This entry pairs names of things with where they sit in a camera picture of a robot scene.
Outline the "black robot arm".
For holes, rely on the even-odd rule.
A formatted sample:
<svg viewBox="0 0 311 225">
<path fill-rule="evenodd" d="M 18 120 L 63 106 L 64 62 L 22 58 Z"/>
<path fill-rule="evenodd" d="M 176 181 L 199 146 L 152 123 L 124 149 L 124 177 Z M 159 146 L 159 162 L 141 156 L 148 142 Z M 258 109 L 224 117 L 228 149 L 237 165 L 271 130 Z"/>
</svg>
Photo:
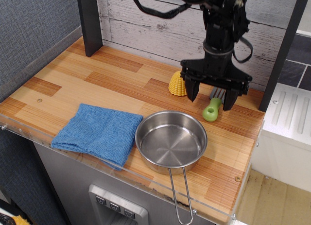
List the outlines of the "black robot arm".
<svg viewBox="0 0 311 225">
<path fill-rule="evenodd" d="M 235 43 L 241 41 L 253 48 L 243 35 L 248 32 L 246 0 L 182 0 L 198 4 L 203 12 L 206 38 L 203 59 L 182 60 L 181 77 L 185 81 L 187 97 L 194 101 L 201 83 L 225 89 L 225 111 L 236 99 L 248 93 L 252 77 L 232 62 L 236 57 Z"/>
</svg>

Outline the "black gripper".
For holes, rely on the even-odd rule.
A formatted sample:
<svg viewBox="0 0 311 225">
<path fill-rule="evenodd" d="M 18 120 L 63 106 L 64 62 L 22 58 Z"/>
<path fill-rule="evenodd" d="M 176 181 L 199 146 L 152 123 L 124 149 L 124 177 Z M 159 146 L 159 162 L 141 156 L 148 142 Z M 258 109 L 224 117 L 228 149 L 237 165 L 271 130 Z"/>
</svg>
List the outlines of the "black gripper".
<svg viewBox="0 0 311 225">
<path fill-rule="evenodd" d="M 185 81 L 187 97 L 193 102 L 201 83 L 226 89 L 223 110 L 232 109 L 238 96 L 247 94 L 252 77 L 232 62 L 234 51 L 206 52 L 203 59 L 182 60 L 181 77 Z"/>
</svg>

